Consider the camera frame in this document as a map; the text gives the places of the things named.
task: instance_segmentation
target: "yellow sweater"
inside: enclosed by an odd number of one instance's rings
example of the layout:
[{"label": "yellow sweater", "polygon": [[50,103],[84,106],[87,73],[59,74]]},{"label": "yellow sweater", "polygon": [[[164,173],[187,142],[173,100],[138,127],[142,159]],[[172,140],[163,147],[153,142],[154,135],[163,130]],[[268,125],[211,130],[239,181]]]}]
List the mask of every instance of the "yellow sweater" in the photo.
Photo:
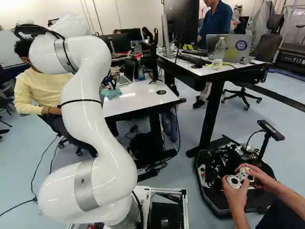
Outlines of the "yellow sweater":
[{"label": "yellow sweater", "polygon": [[38,73],[32,68],[25,70],[17,76],[14,90],[18,113],[40,115],[42,107],[33,105],[32,100],[40,106],[60,105],[61,89],[72,76],[72,73],[50,75]]}]

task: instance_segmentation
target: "man in blue shirt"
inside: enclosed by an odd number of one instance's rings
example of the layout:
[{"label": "man in blue shirt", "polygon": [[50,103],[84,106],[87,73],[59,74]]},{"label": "man in blue shirt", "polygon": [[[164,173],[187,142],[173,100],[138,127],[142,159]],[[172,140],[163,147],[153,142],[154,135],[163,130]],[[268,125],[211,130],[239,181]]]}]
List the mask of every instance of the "man in blue shirt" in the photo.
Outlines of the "man in blue shirt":
[{"label": "man in blue shirt", "polygon": [[[232,9],[229,5],[221,0],[204,0],[207,7],[211,7],[207,11],[201,29],[198,34],[198,43],[203,49],[206,48],[207,34],[225,34],[230,32]],[[199,108],[206,102],[211,91],[211,83],[206,83],[205,89],[196,97],[193,108]]]}]

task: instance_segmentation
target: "man in yellow sweater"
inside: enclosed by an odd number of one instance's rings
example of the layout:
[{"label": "man in yellow sweater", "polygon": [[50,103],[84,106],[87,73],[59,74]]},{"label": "man in yellow sweater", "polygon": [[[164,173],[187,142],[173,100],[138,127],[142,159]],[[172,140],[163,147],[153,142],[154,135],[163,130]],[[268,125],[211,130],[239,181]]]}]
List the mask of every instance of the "man in yellow sweater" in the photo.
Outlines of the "man in yellow sweater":
[{"label": "man in yellow sweater", "polygon": [[[15,86],[15,107],[19,114],[42,115],[43,119],[55,130],[60,132],[72,144],[80,146],[96,156],[97,152],[91,145],[73,138],[66,130],[60,105],[60,96],[62,87],[73,77],[72,73],[51,75],[44,74],[32,66],[29,60],[29,50],[32,41],[20,40],[15,44],[15,52],[20,56],[23,62],[31,65],[31,68],[25,70],[17,76]],[[112,134],[119,135],[116,123],[107,122]]]}]

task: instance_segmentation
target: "light blue floor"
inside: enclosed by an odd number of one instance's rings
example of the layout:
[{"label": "light blue floor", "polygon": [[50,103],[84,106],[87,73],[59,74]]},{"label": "light blue floor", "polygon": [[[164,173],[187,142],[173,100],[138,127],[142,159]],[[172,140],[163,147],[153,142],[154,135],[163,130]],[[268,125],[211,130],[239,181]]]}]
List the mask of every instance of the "light blue floor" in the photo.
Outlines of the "light blue floor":
[{"label": "light blue floor", "polygon": [[[185,155],[185,151],[198,145],[205,106],[193,110],[192,104],[195,96],[199,93],[185,84],[176,80],[181,97],[187,98],[187,102],[179,105],[178,118],[181,130],[181,150],[179,155],[169,161],[157,177],[141,183],[151,187],[183,187],[188,191],[189,196],[189,223],[191,229],[233,229],[232,220],[217,219],[203,203],[198,185],[193,173],[193,159]],[[278,74],[269,74],[267,81],[262,85],[272,89],[279,94],[305,103],[305,84],[294,79],[286,78]],[[227,89],[234,88],[233,84],[226,83]],[[248,91],[257,96],[260,94]],[[282,132],[286,137],[283,142],[270,140],[264,161],[273,168],[279,181],[293,188],[296,192],[305,196],[304,183],[304,135],[305,135],[305,114],[271,98],[263,97],[261,104],[249,99],[251,108],[244,111],[244,104],[241,99],[236,98],[220,105],[213,138],[216,139],[225,134],[238,142],[247,141],[249,135],[258,130],[257,120],[266,119]],[[41,154],[55,138],[55,134],[37,116],[31,115],[20,118],[17,114],[9,117],[5,112],[1,115],[4,120],[14,127],[0,141],[0,212],[14,206],[17,203],[32,199],[30,181]],[[123,136],[134,124],[139,126],[140,132],[149,131],[149,123],[146,119],[119,122],[120,140],[123,145],[128,141]],[[0,123],[0,129],[6,128]],[[260,148],[264,139],[263,134],[256,134],[252,144]],[[47,176],[50,168],[50,161],[56,144],[53,144],[43,159],[34,181],[34,191],[38,192],[40,185]],[[86,153],[83,157],[77,157],[74,153],[75,147],[67,145],[64,149],[57,151],[53,168],[59,168],[79,160],[90,158]],[[247,214],[250,224],[255,224],[261,216]],[[0,218],[0,228],[31,228],[31,229],[65,229],[67,225],[54,222],[43,216],[34,203],[28,203],[19,207]]]}]

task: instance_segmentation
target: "white robotic arm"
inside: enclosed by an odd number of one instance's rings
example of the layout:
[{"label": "white robotic arm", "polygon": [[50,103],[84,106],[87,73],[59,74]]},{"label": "white robotic arm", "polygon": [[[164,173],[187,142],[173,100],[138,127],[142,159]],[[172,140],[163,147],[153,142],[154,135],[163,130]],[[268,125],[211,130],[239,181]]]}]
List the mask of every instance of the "white robotic arm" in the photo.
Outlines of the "white robotic arm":
[{"label": "white robotic arm", "polygon": [[30,60],[50,74],[77,72],[61,92],[61,112],[68,132],[92,145],[98,157],[51,173],[38,195],[41,211],[65,223],[123,224],[135,205],[131,192],[137,169],[111,134],[103,117],[99,87],[111,66],[106,43],[93,36],[81,17],[67,13],[51,27],[65,37],[39,35]]}]

